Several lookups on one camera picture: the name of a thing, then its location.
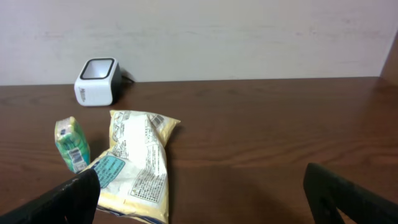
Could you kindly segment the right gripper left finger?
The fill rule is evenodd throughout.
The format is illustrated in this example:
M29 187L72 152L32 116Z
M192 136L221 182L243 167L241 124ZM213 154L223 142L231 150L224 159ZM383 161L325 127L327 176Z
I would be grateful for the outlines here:
M39 198L1 215L1 224L91 224L100 196L95 170L87 169Z

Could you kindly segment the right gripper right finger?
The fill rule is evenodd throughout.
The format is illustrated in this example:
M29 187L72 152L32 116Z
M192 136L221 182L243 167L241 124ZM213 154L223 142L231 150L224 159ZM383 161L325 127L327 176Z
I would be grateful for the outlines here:
M397 204L309 163L303 189L315 223L343 223L340 212L356 223L397 223Z

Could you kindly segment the teal Kleenex tissue pack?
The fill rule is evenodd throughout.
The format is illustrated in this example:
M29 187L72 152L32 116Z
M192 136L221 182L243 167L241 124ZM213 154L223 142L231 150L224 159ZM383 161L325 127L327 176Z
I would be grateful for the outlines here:
M90 164L90 147L74 117L55 123L55 145L68 169L77 174Z

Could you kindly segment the cream yellow snack bag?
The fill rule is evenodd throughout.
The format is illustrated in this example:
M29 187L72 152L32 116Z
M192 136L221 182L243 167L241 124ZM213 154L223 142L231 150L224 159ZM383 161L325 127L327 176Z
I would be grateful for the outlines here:
M179 120L157 113L112 110L109 149L89 167L96 171L97 209L144 223L168 223L165 146Z

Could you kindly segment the white barcode scanner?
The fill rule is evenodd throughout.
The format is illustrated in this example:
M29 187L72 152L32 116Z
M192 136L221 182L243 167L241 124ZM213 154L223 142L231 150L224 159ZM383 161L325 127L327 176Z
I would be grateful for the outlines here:
M112 57L89 59L74 84L77 102L82 106L112 105L119 96L122 75Z

